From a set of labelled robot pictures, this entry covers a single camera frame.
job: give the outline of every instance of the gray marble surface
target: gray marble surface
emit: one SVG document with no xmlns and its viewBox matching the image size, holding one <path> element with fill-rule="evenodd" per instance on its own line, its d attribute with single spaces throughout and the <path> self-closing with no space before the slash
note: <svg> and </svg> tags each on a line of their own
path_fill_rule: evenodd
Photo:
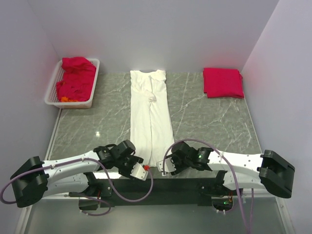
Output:
<svg viewBox="0 0 312 234">
<path fill-rule="evenodd" d="M 203 94 L 201 73 L 167 73 L 166 77 L 175 140 L 196 138 L 222 151 L 260 153 L 244 99 L 208 99 Z M 50 159 L 77 156 L 99 145 L 130 139 L 130 98 L 130 73 L 100 75 L 92 108 L 62 110 Z M 199 143 L 189 144 L 200 147 Z M 166 178 L 156 170 L 153 175 Z M 175 177 L 215 175 L 188 169 Z"/>
</svg>

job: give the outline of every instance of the laundry basket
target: laundry basket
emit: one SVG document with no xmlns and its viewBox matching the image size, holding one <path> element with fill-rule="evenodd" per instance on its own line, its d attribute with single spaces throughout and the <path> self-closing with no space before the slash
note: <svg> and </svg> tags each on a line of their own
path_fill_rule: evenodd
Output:
<svg viewBox="0 0 312 234">
<path fill-rule="evenodd" d="M 62 68 L 62 60 L 57 63 L 57 66 L 52 74 L 51 81 L 44 98 L 44 102 L 48 105 L 55 105 L 61 109 L 86 109 L 92 106 L 94 89 L 96 87 L 99 69 L 99 60 L 96 58 L 88 58 L 88 60 L 97 68 L 93 81 L 93 87 L 89 100 L 77 102 L 60 102 L 57 96 L 56 84 L 63 80 L 64 70 Z"/>
</svg>

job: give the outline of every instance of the red folded cloth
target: red folded cloth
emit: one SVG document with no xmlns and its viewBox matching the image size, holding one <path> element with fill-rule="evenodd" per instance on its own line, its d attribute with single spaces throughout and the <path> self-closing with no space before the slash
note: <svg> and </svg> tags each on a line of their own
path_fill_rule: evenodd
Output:
<svg viewBox="0 0 312 234">
<path fill-rule="evenodd" d="M 236 69 L 204 68 L 204 93 L 208 98 L 244 98 L 243 77 Z"/>
<path fill-rule="evenodd" d="M 63 80 L 57 82 L 59 101 L 87 101 L 90 98 L 96 67 L 86 58 L 63 58 Z"/>
</svg>

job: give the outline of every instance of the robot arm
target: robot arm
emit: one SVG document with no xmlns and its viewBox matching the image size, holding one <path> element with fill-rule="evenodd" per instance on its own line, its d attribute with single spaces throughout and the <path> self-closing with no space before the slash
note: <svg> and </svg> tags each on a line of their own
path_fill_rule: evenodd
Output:
<svg viewBox="0 0 312 234">
<path fill-rule="evenodd" d="M 141 165 L 143 159 L 134 156 L 134 153 L 135 146 L 129 140 L 125 140 L 119 145 L 100 146 L 93 151 L 66 159 L 41 161 L 38 156 L 30 158 L 11 176 L 11 179 L 33 169 L 42 168 L 42 170 L 29 173 L 12 182 L 17 206 L 26 207 L 54 194 L 77 192 L 94 196 L 98 191 L 104 191 L 103 183 L 99 182 L 93 173 L 99 170 L 99 164 L 84 160 L 85 158 L 100 162 L 106 169 L 117 167 L 118 173 L 127 178 L 145 181 L 148 172 Z M 255 155 L 221 152 L 220 156 L 211 148 L 202 147 L 196 150 L 181 142 L 172 148 L 172 154 L 165 159 L 165 165 L 160 161 L 157 167 L 161 172 L 164 167 L 165 171 L 172 175 L 189 167 L 199 171 L 218 171 L 217 177 L 211 178 L 214 180 L 212 186 L 200 186 L 204 188 L 200 193 L 210 196 L 227 195 L 229 191 L 235 190 L 235 183 L 223 156 L 233 166 L 240 189 L 265 188 L 275 196 L 291 197 L 294 167 L 274 151 L 266 150 L 264 154 Z"/>
<path fill-rule="evenodd" d="M 290 198 L 293 189 L 294 167 L 271 150 L 264 154 L 244 155 L 221 152 L 233 166 L 239 188 L 266 189 L 269 193 Z M 172 154 L 165 159 L 165 172 L 176 175 L 191 167 L 199 171 L 226 171 L 223 186 L 234 190 L 235 182 L 229 165 L 211 148 L 196 150 L 185 142 L 172 148 Z M 163 161 L 157 163 L 163 171 Z"/>
<path fill-rule="evenodd" d="M 134 145 L 131 141 L 125 140 L 119 145 L 100 146 L 93 151 L 65 159 L 40 161 L 38 156 L 30 158 L 11 176 L 11 179 L 43 166 L 52 168 L 31 173 L 12 183 L 17 206 L 26 207 L 54 194 L 78 192 L 88 195 L 98 190 L 93 172 L 99 170 L 99 164 L 83 160 L 84 158 L 95 159 L 106 169 L 117 167 L 119 174 L 127 178 L 146 180 L 148 172 L 141 165 L 143 159 L 132 155 L 134 152 Z"/>
</svg>

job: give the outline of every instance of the white wall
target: white wall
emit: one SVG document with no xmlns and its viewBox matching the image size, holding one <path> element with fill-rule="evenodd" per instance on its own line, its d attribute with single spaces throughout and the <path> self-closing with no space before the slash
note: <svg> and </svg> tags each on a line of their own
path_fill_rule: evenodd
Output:
<svg viewBox="0 0 312 234">
<path fill-rule="evenodd" d="M 60 57 L 96 57 L 108 72 L 242 69 L 278 2 L 28 1 Z"/>
<path fill-rule="evenodd" d="M 287 200 L 296 233 L 311 233 L 312 1 L 280 0 L 243 71 L 262 149 L 292 163 Z"/>
<path fill-rule="evenodd" d="M 0 1 L 0 187 L 29 157 L 44 156 L 58 110 L 43 97 L 58 61 L 25 0 Z M 13 200 L 11 187 L 5 198 Z M 20 209 L 0 204 L 1 233 L 14 232 Z"/>
</svg>

